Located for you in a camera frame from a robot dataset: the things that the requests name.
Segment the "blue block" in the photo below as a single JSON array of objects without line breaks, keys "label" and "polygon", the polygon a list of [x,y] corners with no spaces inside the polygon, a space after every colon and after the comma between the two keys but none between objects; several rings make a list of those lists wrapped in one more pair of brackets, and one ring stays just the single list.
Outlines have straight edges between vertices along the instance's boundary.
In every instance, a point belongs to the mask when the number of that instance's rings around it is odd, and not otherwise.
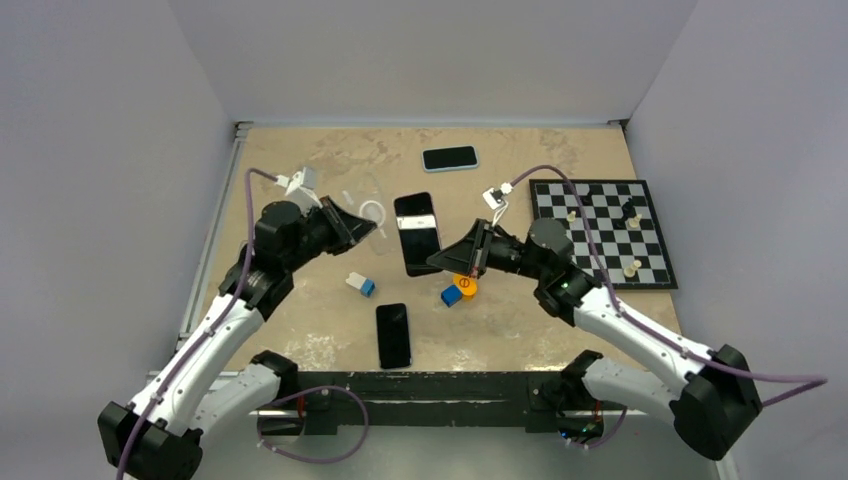
[{"label": "blue block", "polygon": [[442,292],[442,301],[445,302],[445,305],[448,307],[454,306],[454,304],[456,304],[456,302],[458,302],[461,298],[462,292],[459,291],[459,287],[456,285],[451,285]]},{"label": "blue block", "polygon": [[369,278],[365,280],[365,283],[363,283],[361,287],[359,287],[359,292],[366,297],[370,297],[371,294],[374,293],[375,287],[376,285],[374,285],[374,281]]}]

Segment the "chessboard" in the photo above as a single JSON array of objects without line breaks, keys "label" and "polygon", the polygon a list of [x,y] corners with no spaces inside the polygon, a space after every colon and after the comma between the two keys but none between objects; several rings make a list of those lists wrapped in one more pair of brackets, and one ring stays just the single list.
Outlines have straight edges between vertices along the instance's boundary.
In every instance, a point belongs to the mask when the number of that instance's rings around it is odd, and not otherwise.
[{"label": "chessboard", "polygon": [[[675,289],[677,279],[663,240],[657,213],[644,180],[572,180],[589,220],[592,238],[610,280],[621,289]],[[601,278],[589,253],[586,230],[579,217],[577,200],[558,180],[530,180],[533,218],[556,218],[568,227],[574,243],[574,262],[587,273]],[[624,218],[623,206],[641,215],[638,225]],[[577,219],[567,220],[570,212]],[[625,269],[639,260],[633,276]]]}]

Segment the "orange object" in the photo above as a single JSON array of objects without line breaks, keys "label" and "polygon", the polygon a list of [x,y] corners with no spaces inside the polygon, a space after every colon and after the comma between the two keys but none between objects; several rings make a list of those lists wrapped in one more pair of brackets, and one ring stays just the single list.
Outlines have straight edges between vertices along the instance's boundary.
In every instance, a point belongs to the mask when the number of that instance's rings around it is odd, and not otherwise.
[{"label": "orange object", "polygon": [[464,275],[456,274],[453,276],[453,284],[462,292],[463,300],[471,300],[477,294],[477,280]]}]

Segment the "gray wall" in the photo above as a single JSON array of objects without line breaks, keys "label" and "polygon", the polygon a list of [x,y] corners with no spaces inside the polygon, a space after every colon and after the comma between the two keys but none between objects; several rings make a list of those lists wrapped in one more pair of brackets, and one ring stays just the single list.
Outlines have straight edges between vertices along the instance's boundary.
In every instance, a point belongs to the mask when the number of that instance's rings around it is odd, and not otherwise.
[{"label": "gray wall", "polygon": [[743,436],[744,479],[848,471],[846,18],[844,0],[698,2],[628,132],[684,331],[754,370],[831,377]]},{"label": "gray wall", "polygon": [[232,124],[165,0],[0,7],[0,478],[110,478],[174,346]]},{"label": "gray wall", "polygon": [[225,110],[314,123],[628,118],[696,0],[171,0]]}]

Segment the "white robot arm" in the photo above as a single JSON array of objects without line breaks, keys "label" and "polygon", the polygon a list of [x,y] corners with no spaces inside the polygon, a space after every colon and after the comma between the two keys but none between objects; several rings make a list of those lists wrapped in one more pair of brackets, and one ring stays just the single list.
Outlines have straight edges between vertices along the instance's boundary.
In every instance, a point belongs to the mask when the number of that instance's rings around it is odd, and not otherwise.
[{"label": "white robot arm", "polygon": [[350,250],[376,227],[329,197],[311,206],[267,205],[254,228],[253,252],[242,249],[186,346],[128,404],[110,402],[101,412],[97,423],[109,462],[119,466],[126,451],[121,467],[138,479],[190,478],[202,445],[230,421],[299,392],[297,365],[263,352],[226,386],[207,393],[236,350],[294,288],[296,270],[322,253]]},{"label": "white robot arm", "polygon": [[562,372],[559,384],[540,391],[549,403],[565,395],[582,403],[603,400],[636,408],[673,425],[701,455],[722,458],[762,411],[762,402],[753,380],[699,359],[749,371],[744,356],[727,345],[716,352],[693,342],[611,296],[572,262],[573,250],[567,228],[555,219],[535,220],[524,242],[494,222],[477,219],[462,240],[427,263],[462,275],[481,276],[494,268],[537,280],[533,296],[549,315],[610,342],[648,369],[583,352]]}]

